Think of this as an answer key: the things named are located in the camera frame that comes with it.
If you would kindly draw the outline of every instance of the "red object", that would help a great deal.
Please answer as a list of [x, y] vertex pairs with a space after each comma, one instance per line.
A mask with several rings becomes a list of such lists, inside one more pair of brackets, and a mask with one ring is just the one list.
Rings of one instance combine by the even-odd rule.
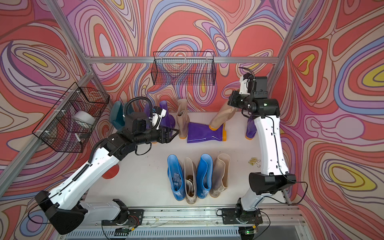
[[111, 179], [119, 172], [119, 165], [116, 164], [115, 166], [111, 167], [106, 173], [102, 175], [104, 179]]

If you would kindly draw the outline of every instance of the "purple rain boot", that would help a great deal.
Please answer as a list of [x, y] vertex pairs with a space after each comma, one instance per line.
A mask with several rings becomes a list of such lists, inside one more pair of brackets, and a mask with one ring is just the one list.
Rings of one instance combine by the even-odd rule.
[[163, 117], [163, 119], [161, 119], [160, 125], [163, 126], [163, 127], [174, 128], [175, 124], [176, 124], [176, 121], [175, 121], [174, 116], [169, 115], [167, 101], [165, 101], [165, 100], [161, 101], [159, 103], [159, 107], [161, 107], [162, 109], [167, 110], [167, 114], [166, 114], [165, 117]]
[[245, 138], [248, 140], [252, 140], [257, 132], [255, 122], [253, 119], [248, 118], [247, 121], [247, 131], [245, 132]]
[[188, 124], [187, 143], [205, 142], [209, 140], [226, 141], [227, 132], [224, 129], [225, 124], [221, 125], [216, 131], [212, 131], [209, 125], [190, 122]]

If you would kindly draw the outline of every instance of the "colorful backdrop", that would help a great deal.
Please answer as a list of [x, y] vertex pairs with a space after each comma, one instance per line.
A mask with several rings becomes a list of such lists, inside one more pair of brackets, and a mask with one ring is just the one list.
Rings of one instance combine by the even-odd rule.
[[[150, 56], [156, 50], [213, 50], [217, 56], [276, 56], [298, 1], [58, 1], [91, 56]], [[315, 239], [382, 239], [382, 1], [315, 0], [280, 77], [270, 83], [282, 112], [291, 171], [309, 183], [300, 208]], [[43, 0], [0, 0], [1, 165], [22, 149], [35, 124], [84, 70]], [[266, 75], [271, 64], [217, 65], [214, 87], [153, 86], [150, 64], [94, 64], [111, 95], [126, 101], [189, 99], [192, 111], [217, 111], [238, 87], [238, 66]], [[91, 144], [110, 126], [107, 109]], [[49, 239], [50, 225], [25, 213], [32, 197], [87, 159], [43, 145], [0, 199], [0, 239]], [[304, 186], [290, 189], [291, 199]], [[41, 211], [35, 221], [46, 221]]]
[[[205, 51], [215, 56], [277, 56], [297, 0], [66, 1], [62, 10], [89, 56], [153, 56]], [[219, 64], [215, 86], [153, 86], [151, 64], [94, 64], [112, 100], [146, 95], [156, 104], [187, 98], [191, 111], [218, 111], [247, 66], [265, 76], [272, 64]]]
[[[0, 25], [1, 174], [84, 69], [43, 0], [0, 0]], [[91, 137], [92, 145], [110, 129], [108, 116], [107, 109]], [[89, 152], [89, 144], [82, 154], [57, 153], [42, 145], [0, 198], [0, 239], [49, 239], [55, 233], [50, 224], [35, 224], [26, 217], [36, 205], [32, 197], [70, 176]], [[47, 221], [39, 208], [31, 217]]]
[[384, 1], [315, 0], [271, 83], [315, 239], [384, 239], [383, 59]]

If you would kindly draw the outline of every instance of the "wire basket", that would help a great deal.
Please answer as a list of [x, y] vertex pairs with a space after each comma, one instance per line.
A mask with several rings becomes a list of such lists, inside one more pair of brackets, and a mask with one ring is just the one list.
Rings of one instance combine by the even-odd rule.
[[153, 56], [154, 85], [215, 85], [213, 51], [157, 51]]
[[[77, 83], [75, 90], [70, 90], [71, 88], [72, 86], [66, 92], [71, 92], [68, 101], [61, 109], [54, 110], [56, 115], [48, 126], [45, 129], [36, 130], [53, 107], [32, 132], [56, 152], [83, 152], [109, 102], [109, 95], [97, 89], [79, 87]], [[91, 115], [95, 119], [94, 123], [86, 124], [73, 119], [78, 111]]]

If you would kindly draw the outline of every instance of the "black bracket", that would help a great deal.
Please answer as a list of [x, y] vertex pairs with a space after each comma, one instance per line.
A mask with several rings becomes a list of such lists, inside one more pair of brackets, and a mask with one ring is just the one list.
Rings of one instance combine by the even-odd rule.
[[238, 209], [222, 209], [222, 218], [224, 224], [255, 224], [256, 226], [263, 223], [260, 210], [257, 209], [253, 212], [242, 211]]
[[[130, 209], [129, 210], [129, 215], [131, 217], [128, 217], [128, 220], [124, 224], [124, 226], [125, 227], [133, 227], [133, 226], [136, 226], [136, 225], [140, 226], [141, 223], [142, 223], [142, 220], [143, 220], [143, 213], [144, 213], [143, 209]], [[117, 225], [117, 221], [115, 221], [115, 220], [112, 220], [112, 221], [103, 220], [103, 221], [101, 221], [101, 224], [103, 226], [118, 226]]]

